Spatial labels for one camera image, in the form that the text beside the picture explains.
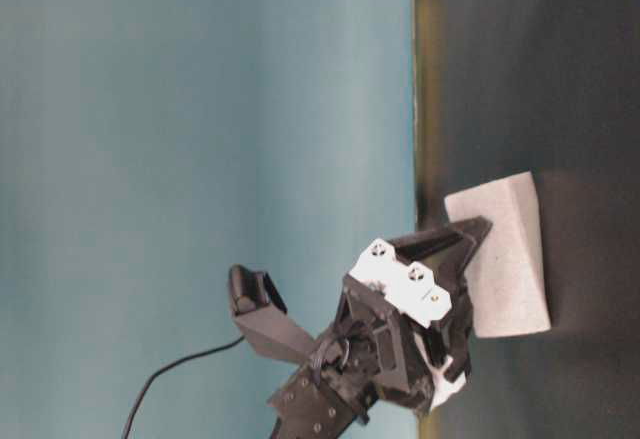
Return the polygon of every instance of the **blue backdrop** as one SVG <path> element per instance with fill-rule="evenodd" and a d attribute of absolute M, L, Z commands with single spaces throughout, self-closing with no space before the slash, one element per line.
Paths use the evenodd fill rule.
<path fill-rule="evenodd" d="M 361 249 L 413 228 L 410 19 L 410 0 L 0 0 L 3 437 L 118 437 L 153 369 L 236 336 L 234 262 L 327 324 Z M 191 363 L 133 437 L 267 437 L 290 372 L 246 344 Z M 366 432 L 415 422 L 380 405 Z"/>

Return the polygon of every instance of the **white foam block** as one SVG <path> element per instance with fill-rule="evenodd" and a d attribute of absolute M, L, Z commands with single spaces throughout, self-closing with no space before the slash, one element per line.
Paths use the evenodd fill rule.
<path fill-rule="evenodd" d="M 538 196 L 531 173 L 451 194 L 445 206 L 451 221 L 484 216 L 493 223 L 465 273 L 476 335 L 549 330 Z"/>

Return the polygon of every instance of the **black cable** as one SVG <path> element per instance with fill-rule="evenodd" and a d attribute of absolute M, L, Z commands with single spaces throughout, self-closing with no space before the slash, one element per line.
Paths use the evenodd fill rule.
<path fill-rule="evenodd" d="M 161 374 L 164 374 L 165 372 L 167 372 L 167 371 L 173 369 L 174 367 L 179 366 L 180 364 L 183 364 L 183 363 L 185 363 L 187 361 L 192 361 L 194 359 L 199 359 L 201 357 L 205 357 L 205 356 L 209 356 L 211 354 L 215 354 L 216 352 L 222 352 L 222 351 L 226 351 L 228 349 L 231 349 L 232 347 L 237 346 L 238 344 L 240 344 L 243 339 L 244 339 L 244 336 L 240 336 L 235 341 L 230 342 L 229 344 L 225 344 L 224 346 L 214 347 L 213 349 L 208 349 L 206 351 L 197 352 L 195 354 L 190 354 L 188 356 L 184 356 L 184 357 L 182 357 L 180 359 L 177 359 L 177 360 L 167 364 L 166 366 L 158 369 L 156 372 L 151 374 L 149 376 L 149 379 L 147 379 L 147 382 L 144 383 L 144 386 L 142 386 L 142 389 L 138 393 L 138 397 L 136 398 L 136 402 L 133 403 L 133 407 L 131 408 L 131 412 L 129 413 L 129 417 L 127 418 L 127 423 L 124 425 L 124 430 L 122 431 L 122 439 L 127 439 L 129 437 L 129 433 L 131 432 L 131 426 L 133 426 L 133 418 L 136 417 L 136 413 L 138 412 L 138 409 L 140 408 L 140 404 L 142 403 L 142 399 L 144 399 L 144 395 L 147 393 L 147 391 L 149 390 L 149 387 L 151 386 L 151 383 L 156 379 L 156 377 L 158 377 Z"/>

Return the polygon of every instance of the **screw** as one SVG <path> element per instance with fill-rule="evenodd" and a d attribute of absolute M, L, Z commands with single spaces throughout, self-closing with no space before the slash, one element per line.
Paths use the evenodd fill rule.
<path fill-rule="evenodd" d="M 373 254 L 376 257 L 380 257 L 380 256 L 384 256 L 385 253 L 387 252 L 387 249 L 384 247 L 384 244 L 374 244 L 373 247 L 371 248 L 371 254 Z"/>
<path fill-rule="evenodd" d="M 409 279 L 412 281 L 421 281 L 424 279 L 424 273 L 417 267 L 414 267 L 409 271 Z"/>

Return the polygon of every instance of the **dark table surface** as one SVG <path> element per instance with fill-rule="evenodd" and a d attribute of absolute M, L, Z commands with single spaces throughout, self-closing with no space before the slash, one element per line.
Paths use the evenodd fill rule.
<path fill-rule="evenodd" d="M 442 437 L 638 438 L 640 0 L 443 5 L 442 193 L 533 171 L 553 330 L 473 340 Z"/>

